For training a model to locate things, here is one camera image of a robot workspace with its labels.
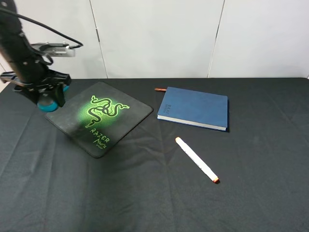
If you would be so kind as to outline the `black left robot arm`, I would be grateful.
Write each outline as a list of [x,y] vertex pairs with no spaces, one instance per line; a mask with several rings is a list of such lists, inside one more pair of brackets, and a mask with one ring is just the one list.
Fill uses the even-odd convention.
[[13,0],[0,2],[0,53],[11,67],[1,74],[3,83],[14,84],[14,91],[41,110],[52,112],[62,107],[65,90],[71,83],[69,74],[51,70],[53,59],[29,43],[22,29]]

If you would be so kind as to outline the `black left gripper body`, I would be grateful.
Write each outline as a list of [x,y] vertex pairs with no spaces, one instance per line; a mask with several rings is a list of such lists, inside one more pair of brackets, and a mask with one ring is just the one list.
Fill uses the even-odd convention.
[[12,59],[3,57],[7,65],[11,68],[9,72],[0,75],[2,83],[13,84],[17,90],[27,90],[29,92],[57,92],[71,84],[69,74],[61,73],[49,69],[49,67],[38,57],[27,57]]

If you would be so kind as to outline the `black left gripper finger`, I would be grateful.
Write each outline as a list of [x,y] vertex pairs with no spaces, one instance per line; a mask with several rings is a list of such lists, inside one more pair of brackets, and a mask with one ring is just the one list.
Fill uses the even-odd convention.
[[45,89],[29,89],[26,87],[14,87],[14,92],[19,93],[23,97],[27,98],[34,104],[43,103],[45,101],[45,97],[43,96],[43,92]]
[[64,95],[64,86],[62,84],[55,87],[53,98],[59,107],[64,106],[66,100]]

